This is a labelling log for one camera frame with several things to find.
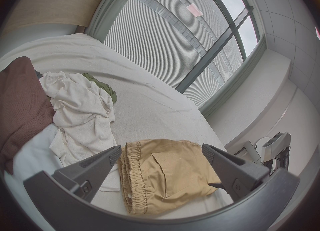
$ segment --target green garment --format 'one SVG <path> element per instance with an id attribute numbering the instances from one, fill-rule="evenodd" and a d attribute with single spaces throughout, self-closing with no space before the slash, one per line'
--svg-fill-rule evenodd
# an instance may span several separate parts
<path id="1" fill-rule="evenodd" d="M 86 77 L 89 81 L 93 81 L 95 84 L 97 84 L 99 88 L 104 89 L 111 96 L 113 103 L 117 102 L 117 94 L 114 90 L 112 90 L 112 88 L 108 84 L 98 81 L 89 73 L 83 73 L 82 75 Z"/>

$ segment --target brown garment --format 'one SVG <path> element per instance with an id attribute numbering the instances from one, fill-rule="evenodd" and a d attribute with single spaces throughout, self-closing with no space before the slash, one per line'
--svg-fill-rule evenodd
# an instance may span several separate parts
<path id="1" fill-rule="evenodd" d="M 0 168 L 12 174 L 14 155 L 52 123 L 48 101 L 28 57 L 19 57 L 0 72 Z"/>
<path id="2" fill-rule="evenodd" d="M 190 141 L 127 143 L 118 160 L 122 196 L 129 214 L 158 214 L 213 193 L 220 179 Z"/>

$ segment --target bed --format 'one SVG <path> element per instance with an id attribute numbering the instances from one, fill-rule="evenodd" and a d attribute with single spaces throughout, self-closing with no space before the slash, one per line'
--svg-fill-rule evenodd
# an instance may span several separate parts
<path id="1" fill-rule="evenodd" d="M 49 37 L 25 43 L 0 59 L 0 70 L 20 56 L 29 57 L 35 70 L 40 73 L 86 72 L 109 84 L 118 97 L 113 106 L 115 122 L 111 123 L 111 131 L 118 145 L 142 139 L 166 138 L 185 139 L 201 145 L 206 143 L 225 150 L 191 100 L 114 49 L 88 35 Z M 49 153 L 43 153 L 50 151 L 47 144 L 42 145 L 41 161 L 37 160 L 40 157 L 37 156 L 37 151 L 26 150 L 20 154 L 21 158 L 26 159 L 25 164 L 29 161 L 37 166 L 32 171 L 26 174 L 23 167 L 17 167 L 14 176 L 7 173 L 5 175 L 5 180 L 16 199 L 24 205 L 22 207 L 28 205 L 29 212 L 35 211 L 35 207 L 30 205 L 32 202 L 27 198 L 22 184 L 23 179 L 41 169 L 52 174 L 59 167 L 58 162 L 43 166 L 43 159 L 46 157 L 47 161 L 56 161 L 52 155 L 49 157 Z M 98 191 L 91 203 L 105 210 L 127 215 L 121 192 Z M 198 198 L 172 211 L 143 217 L 160 219 L 191 217 L 231 203 L 230 196 L 224 190 L 218 189 L 207 197 Z"/>

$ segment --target sky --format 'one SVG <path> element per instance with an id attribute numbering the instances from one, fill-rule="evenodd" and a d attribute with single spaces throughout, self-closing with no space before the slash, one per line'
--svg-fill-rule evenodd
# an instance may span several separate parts
<path id="1" fill-rule="evenodd" d="M 222 0 L 226 8 L 228 9 L 231 17 L 236 19 L 237 16 L 245 8 L 242 0 Z M 239 33 L 242 39 L 242 43 L 246 52 L 247 57 L 253 51 L 254 47 L 257 45 L 257 39 L 254 33 L 254 27 L 250 17 L 239 28 Z"/>

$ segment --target brown sweater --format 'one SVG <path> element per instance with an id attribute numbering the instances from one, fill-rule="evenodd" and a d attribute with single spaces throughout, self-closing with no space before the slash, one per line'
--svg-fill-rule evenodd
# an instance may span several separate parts
<path id="1" fill-rule="evenodd" d="M 14 155 L 52 123 L 54 109 L 28 57 L 0 72 L 0 169 L 13 173 Z"/>

